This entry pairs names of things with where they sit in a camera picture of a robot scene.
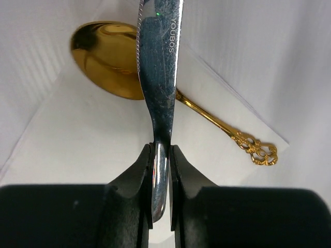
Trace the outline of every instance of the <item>stainless steel knife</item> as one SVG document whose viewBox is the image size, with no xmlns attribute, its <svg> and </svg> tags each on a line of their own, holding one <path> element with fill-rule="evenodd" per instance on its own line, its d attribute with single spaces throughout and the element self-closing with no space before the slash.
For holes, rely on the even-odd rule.
<svg viewBox="0 0 331 248">
<path fill-rule="evenodd" d="M 183 3 L 183 0 L 141 0 L 139 5 L 137 66 L 152 118 L 155 146 L 153 222 L 162 217 L 166 206 Z"/>
</svg>

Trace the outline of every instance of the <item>ornate spoon handle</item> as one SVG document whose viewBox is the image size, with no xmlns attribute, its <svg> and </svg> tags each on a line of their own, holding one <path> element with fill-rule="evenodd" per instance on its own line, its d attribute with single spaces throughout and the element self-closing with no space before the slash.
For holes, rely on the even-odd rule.
<svg viewBox="0 0 331 248">
<path fill-rule="evenodd" d="M 176 99 L 186 106 L 190 107 L 214 125 L 223 130 L 237 145 L 243 149 L 246 153 L 250 154 L 252 162 L 257 165 L 274 165 L 278 161 L 277 148 L 271 143 L 262 143 L 254 136 L 243 133 L 240 130 L 230 126 L 224 121 L 218 119 L 206 110 L 202 109 L 190 99 L 188 99 L 178 89 L 176 91 Z"/>
</svg>

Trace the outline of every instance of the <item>gold spoon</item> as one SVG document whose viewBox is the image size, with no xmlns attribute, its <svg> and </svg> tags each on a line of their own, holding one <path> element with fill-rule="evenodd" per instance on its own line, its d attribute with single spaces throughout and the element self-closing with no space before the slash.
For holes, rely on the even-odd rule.
<svg viewBox="0 0 331 248">
<path fill-rule="evenodd" d="M 70 49 L 85 75 L 102 89 L 131 100 L 143 100 L 137 73 L 135 26 L 113 21 L 91 22 L 72 35 Z M 223 130 L 257 165 L 277 163 L 277 148 L 261 143 L 200 108 L 178 89 L 176 99 Z"/>
</svg>

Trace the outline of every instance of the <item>white surface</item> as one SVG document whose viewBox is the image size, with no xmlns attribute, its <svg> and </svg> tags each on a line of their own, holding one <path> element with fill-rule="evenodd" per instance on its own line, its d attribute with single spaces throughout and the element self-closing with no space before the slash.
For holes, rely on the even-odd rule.
<svg viewBox="0 0 331 248">
<path fill-rule="evenodd" d="M 103 12 L 96 16 L 135 24 L 139 1 L 126 1 L 104 0 Z M 73 0 L 2 1 L 0 164 L 63 69 L 71 32 L 92 19 L 98 4 Z M 290 142 L 277 166 L 259 167 L 241 184 L 313 189 L 329 206 L 330 4 L 328 0 L 189 0 L 185 2 L 182 32 L 183 42 Z M 16 54 L 16 47 L 20 51 L 32 49 L 27 54 Z M 200 103 L 209 107 L 208 101 Z M 99 130 L 94 135 L 102 139 L 107 132 Z"/>
<path fill-rule="evenodd" d="M 68 38 L 102 0 L 2 0 L 0 168 L 51 92 L 68 57 Z"/>
</svg>

